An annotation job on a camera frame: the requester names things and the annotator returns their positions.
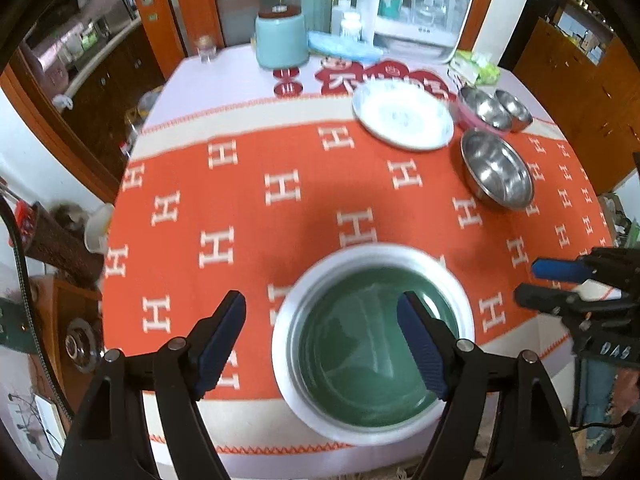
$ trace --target metal bowl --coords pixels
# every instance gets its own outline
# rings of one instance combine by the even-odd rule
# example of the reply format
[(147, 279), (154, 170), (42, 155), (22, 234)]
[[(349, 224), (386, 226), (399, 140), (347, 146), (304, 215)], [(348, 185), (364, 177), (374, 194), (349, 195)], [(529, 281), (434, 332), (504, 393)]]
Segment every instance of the metal bowl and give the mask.
[(491, 128), (508, 132), (511, 130), (512, 119), (510, 113), (500, 104), (500, 101), (473, 86), (460, 89), (458, 99), (462, 107), (468, 108), (478, 119)]
[(505, 90), (496, 90), (495, 98), (511, 114), (512, 132), (521, 132), (533, 122), (533, 116), (516, 96)]
[(507, 209), (526, 208), (533, 201), (533, 181), (521, 156), (502, 137), (468, 130), (460, 140), (465, 181), (473, 194)]
[[(452, 312), (458, 336), (474, 339), (473, 315), (460, 282), (438, 260), (422, 251), (394, 244), (363, 244), (330, 254), (307, 270), (289, 291), (278, 311), (271, 344), (276, 382), (289, 407), (306, 425), (330, 440), (354, 446), (380, 446), (403, 441), (436, 422), (444, 408), (444, 403), (436, 400), (417, 415), (398, 424), (356, 426), (331, 416), (306, 387), (300, 363), (305, 322), (312, 316), (318, 300), (335, 285), (350, 274), (369, 269), (402, 269), (428, 280)], [(433, 301), (431, 303), (425, 302), (431, 315), (445, 319), (445, 314), (438, 311)], [(353, 327), (342, 326), (341, 329), (353, 330)], [(336, 341), (335, 344), (344, 344), (344, 341)]]

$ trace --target metal screw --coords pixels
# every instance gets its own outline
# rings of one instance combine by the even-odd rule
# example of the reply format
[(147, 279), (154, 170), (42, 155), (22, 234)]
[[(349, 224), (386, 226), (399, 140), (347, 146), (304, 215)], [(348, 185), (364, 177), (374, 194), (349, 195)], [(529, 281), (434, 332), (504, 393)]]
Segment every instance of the metal screw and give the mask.
[(169, 341), (169, 350), (180, 350), (187, 344), (187, 340), (183, 337), (174, 337)]
[(458, 339), (456, 346), (463, 352), (471, 352), (476, 345), (474, 345), (472, 341), (469, 341), (469, 339)]
[(522, 351), (522, 358), (529, 364), (533, 364), (538, 360), (538, 355), (533, 350)]
[(113, 363), (118, 357), (120, 357), (120, 350), (116, 348), (112, 348), (104, 355), (104, 359), (108, 363)]

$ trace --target cable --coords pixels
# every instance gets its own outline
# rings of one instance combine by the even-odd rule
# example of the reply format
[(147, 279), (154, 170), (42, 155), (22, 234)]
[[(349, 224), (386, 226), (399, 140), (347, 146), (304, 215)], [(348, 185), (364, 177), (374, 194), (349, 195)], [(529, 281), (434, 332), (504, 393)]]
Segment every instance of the cable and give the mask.
[(38, 424), (40, 425), (40, 427), (42, 428), (42, 433), (45, 435), (45, 439), (47, 441), (47, 446), (49, 446), (49, 449), (51, 450), (51, 452), (53, 453), (53, 456), (49, 456), (48, 454), (44, 453), (41, 451), (42, 455), (51, 459), (51, 460), (55, 460), (56, 462), (58, 462), (57, 456), (58, 454), (56, 453), (56, 451), (53, 449), (53, 446), (51, 445), (51, 443), (49, 442), (49, 439), (46, 437), (47, 435), (50, 435), (52, 437), (53, 440), (56, 441), (56, 444), (58, 444), (58, 447), (60, 449), (63, 449), (63, 445), (60, 444), (60, 441), (56, 438), (56, 436), (54, 434), (52, 434), (49, 430), (47, 430), (44, 427), (44, 423), (40, 418), (40, 413), (38, 412), (37, 407), (34, 407), (34, 404), (36, 404), (35, 401), (35, 392), (33, 391), (33, 387), (31, 389), (31, 401), (29, 402), (27, 399), (25, 399), (24, 397), (17, 395), (17, 394), (9, 394), (8, 395), (9, 400), (21, 400), (22, 402), (24, 402), (28, 407), (29, 410), (31, 412), (31, 415), (29, 416), (29, 419), (27, 422), (24, 421), (24, 416), (22, 415), (22, 409), (20, 409), (20, 416), (22, 417), (22, 425), (18, 424), (17, 428), (19, 430), (24, 430), (25, 432), (27, 432), (28, 436), (29, 434), (29, 430), (30, 430), (30, 425), (31, 425), (31, 418), (35, 418), (38, 421)]
[(22, 293), (22, 301), (24, 303), (24, 311), (27, 315), (27, 322), (29, 323), (29, 329), (33, 335), (33, 342), (36, 346), (36, 352), (40, 358), (40, 364), (44, 371), (44, 375), (51, 386), (53, 396), (59, 405), (62, 413), (66, 416), (69, 422), (73, 421), (74, 410), (71, 408), (65, 393), (60, 387), (58, 378), (53, 371), (51, 361), (42, 343), (40, 332), (35, 323), (35, 308), (33, 306), (33, 298), (31, 297), (31, 287), (29, 286), (29, 275), (27, 272), (27, 262), (24, 259), (24, 248), (22, 246), (22, 237), (20, 236), (20, 229), (14, 218), (14, 212), (9, 207), (8, 203), (3, 196), (0, 195), (0, 216), (6, 224), (7, 231), (14, 245), (14, 257), (15, 267), (18, 271), (18, 280), (20, 282), (20, 291)]
[(571, 430), (572, 433), (577, 433), (578, 431), (588, 430), (589, 428), (607, 428), (608, 430), (616, 430), (617, 428), (622, 428), (625, 426), (627, 428), (631, 428), (636, 421), (636, 414), (634, 412), (626, 412), (620, 422), (617, 424), (606, 424), (604, 422), (591, 422), (590, 424), (585, 424), (584, 426), (580, 426), (579, 428), (573, 428)]

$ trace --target cabinet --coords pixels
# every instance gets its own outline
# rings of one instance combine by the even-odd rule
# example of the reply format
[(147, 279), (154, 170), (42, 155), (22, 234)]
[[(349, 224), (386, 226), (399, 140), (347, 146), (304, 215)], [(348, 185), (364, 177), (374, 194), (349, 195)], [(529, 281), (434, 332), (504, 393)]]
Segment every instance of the cabinet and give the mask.
[(73, 96), (73, 110), (62, 112), (76, 136), (118, 180), (125, 167), (120, 152), (127, 135), (124, 114), (162, 84), (164, 77), (139, 26), (87, 76)]
[[(66, 353), (66, 328), (76, 317), (90, 324), (98, 320), (98, 302), (102, 298), (97, 292), (78, 288), (51, 275), (37, 276), (31, 283), (38, 291), (35, 307), (45, 351), (69, 404), (77, 411), (94, 374), (79, 372)], [(43, 378), (44, 372), (37, 359), (34, 366), (36, 376)], [(37, 393), (52, 397), (46, 380), (37, 381), (37, 384)], [(68, 421), (63, 418), (63, 423), (68, 431)]]
[(539, 20), (513, 73), (558, 124), (597, 193), (633, 170), (632, 152), (640, 150), (640, 72), (618, 38), (596, 66)]

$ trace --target jar lid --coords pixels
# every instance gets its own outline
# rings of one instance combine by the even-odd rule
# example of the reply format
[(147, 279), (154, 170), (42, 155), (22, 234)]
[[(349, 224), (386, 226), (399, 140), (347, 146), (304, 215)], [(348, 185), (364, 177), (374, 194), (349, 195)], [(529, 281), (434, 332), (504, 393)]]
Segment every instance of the jar lid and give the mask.
[(302, 9), (295, 5), (277, 5), (263, 9), (258, 12), (258, 18), (264, 20), (279, 20), (281, 18), (290, 18), (302, 13)]

